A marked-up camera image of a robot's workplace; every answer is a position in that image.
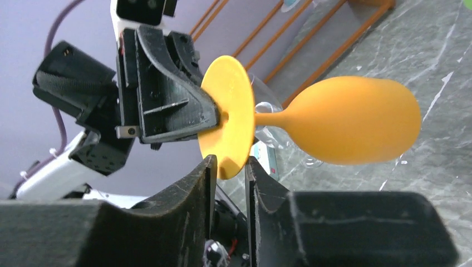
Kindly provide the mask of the clear glass tumbler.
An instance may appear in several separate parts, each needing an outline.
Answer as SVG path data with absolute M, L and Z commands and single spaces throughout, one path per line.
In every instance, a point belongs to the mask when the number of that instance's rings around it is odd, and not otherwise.
M 248 74 L 251 81 L 256 113 L 277 113 L 283 110 L 273 91 L 257 76 Z M 256 126 L 255 137 L 259 141 L 276 150 L 295 149 L 296 144 L 288 134 L 279 127 Z

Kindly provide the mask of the orange plastic wine glass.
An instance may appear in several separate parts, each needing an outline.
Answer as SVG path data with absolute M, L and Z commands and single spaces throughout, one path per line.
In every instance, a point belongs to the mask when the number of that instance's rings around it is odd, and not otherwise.
M 335 165 L 393 160 L 419 136 L 420 106 L 399 82 L 340 76 L 317 82 L 287 108 L 257 113 L 251 81 L 242 64 L 220 56 L 207 69 L 202 89 L 214 100 L 220 124 L 198 133 L 203 156 L 217 157 L 217 178 L 237 175 L 250 154 L 257 126 L 285 130 L 310 156 Z

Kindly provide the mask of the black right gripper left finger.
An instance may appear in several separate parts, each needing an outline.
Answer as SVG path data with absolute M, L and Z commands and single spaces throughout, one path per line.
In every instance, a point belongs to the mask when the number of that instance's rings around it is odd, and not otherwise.
M 217 158 L 122 209 L 105 201 L 1 201 L 2 266 L 202 266 Z

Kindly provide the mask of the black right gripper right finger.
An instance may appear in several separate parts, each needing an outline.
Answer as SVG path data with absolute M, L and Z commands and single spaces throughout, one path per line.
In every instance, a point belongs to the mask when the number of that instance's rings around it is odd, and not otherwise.
M 415 192 L 289 191 L 245 165 L 251 266 L 455 266 L 459 253 Z

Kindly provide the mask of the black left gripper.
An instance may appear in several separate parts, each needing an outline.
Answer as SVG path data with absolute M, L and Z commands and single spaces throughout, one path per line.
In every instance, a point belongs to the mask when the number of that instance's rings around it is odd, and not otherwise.
M 140 26 L 124 29 L 118 45 L 121 125 L 134 127 L 141 142 L 187 140 L 218 125 L 190 35 Z

